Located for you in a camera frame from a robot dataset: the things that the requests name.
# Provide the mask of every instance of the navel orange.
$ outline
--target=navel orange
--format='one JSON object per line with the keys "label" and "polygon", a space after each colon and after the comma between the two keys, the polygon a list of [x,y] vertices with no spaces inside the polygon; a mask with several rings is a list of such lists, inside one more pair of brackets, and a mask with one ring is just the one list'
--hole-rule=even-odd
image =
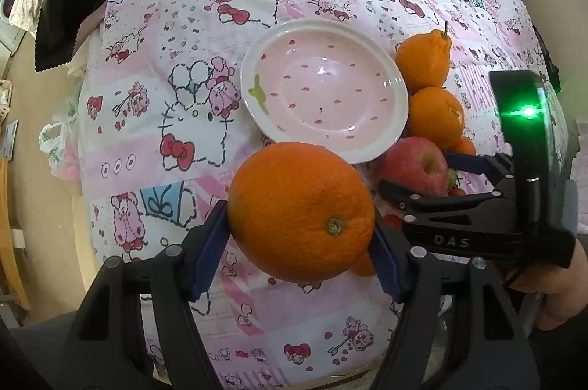
{"label": "navel orange", "polygon": [[237,170],[228,197],[243,253],[278,279],[313,283],[348,270],[366,251],[373,203],[355,169],[324,147],[276,143]]}
{"label": "navel orange", "polygon": [[394,61],[406,87],[417,92],[428,86],[440,87],[449,73],[451,38],[445,31],[417,33],[401,43]]}
{"label": "navel orange", "polygon": [[448,149],[463,133],[462,105],[443,88],[423,88],[409,99],[408,127],[411,135],[425,137],[439,149]]}
{"label": "navel orange", "polygon": [[458,142],[449,147],[448,151],[461,153],[462,155],[476,155],[476,147],[474,146],[474,143],[472,143],[471,139],[465,136],[462,136],[460,139],[458,139]]}

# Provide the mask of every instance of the green light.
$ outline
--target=green light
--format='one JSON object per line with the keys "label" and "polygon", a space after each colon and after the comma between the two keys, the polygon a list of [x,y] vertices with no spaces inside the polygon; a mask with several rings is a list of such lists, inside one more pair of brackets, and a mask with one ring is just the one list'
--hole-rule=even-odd
{"label": "green light", "polygon": [[526,119],[533,119],[542,112],[531,105],[524,105],[520,110],[510,112],[509,115],[513,117],[525,117]]}

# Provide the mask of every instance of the blue gripper pad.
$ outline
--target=blue gripper pad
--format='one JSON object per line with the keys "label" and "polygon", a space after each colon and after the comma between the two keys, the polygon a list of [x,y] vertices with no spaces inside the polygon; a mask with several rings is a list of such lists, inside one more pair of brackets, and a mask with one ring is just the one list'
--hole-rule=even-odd
{"label": "blue gripper pad", "polygon": [[399,304],[412,290],[407,253],[410,245],[400,229],[392,229],[378,211],[376,225],[367,251],[382,290]]}
{"label": "blue gripper pad", "polygon": [[204,243],[194,261],[194,274],[190,287],[190,300],[197,301],[200,295],[211,288],[212,280],[230,237],[226,201],[219,201],[209,214],[204,225]]}
{"label": "blue gripper pad", "polygon": [[401,298],[401,288],[398,282],[398,266],[392,253],[387,249],[378,228],[374,230],[372,240],[367,249],[372,260],[377,278],[384,293],[387,293],[394,301]]}

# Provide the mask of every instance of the wooden board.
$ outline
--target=wooden board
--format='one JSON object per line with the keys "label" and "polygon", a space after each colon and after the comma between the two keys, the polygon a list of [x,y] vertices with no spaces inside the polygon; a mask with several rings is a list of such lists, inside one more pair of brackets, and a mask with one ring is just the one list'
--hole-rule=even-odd
{"label": "wooden board", "polygon": [[30,310],[29,299],[22,286],[18,273],[17,260],[14,257],[10,223],[8,222],[8,160],[0,159],[0,264],[8,282],[11,293],[18,297],[18,304]]}

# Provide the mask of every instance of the bolt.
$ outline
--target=bolt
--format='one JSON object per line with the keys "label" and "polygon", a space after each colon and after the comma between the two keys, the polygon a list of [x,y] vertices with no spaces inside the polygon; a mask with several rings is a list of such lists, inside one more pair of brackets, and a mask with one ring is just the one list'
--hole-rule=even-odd
{"label": "bolt", "polygon": [[119,256],[110,256],[106,261],[104,261],[104,264],[109,269],[114,269],[120,263],[121,263],[121,258]]}
{"label": "bolt", "polygon": [[419,259],[422,259],[423,257],[425,257],[427,255],[427,250],[421,246],[414,246],[414,247],[410,248],[410,253],[414,257],[418,257]]}
{"label": "bolt", "polygon": [[486,261],[484,259],[482,259],[481,257],[474,257],[472,259],[472,266],[474,266],[476,269],[486,269]]}
{"label": "bolt", "polygon": [[179,244],[172,244],[165,248],[165,253],[170,257],[179,256],[182,253],[182,246]]}

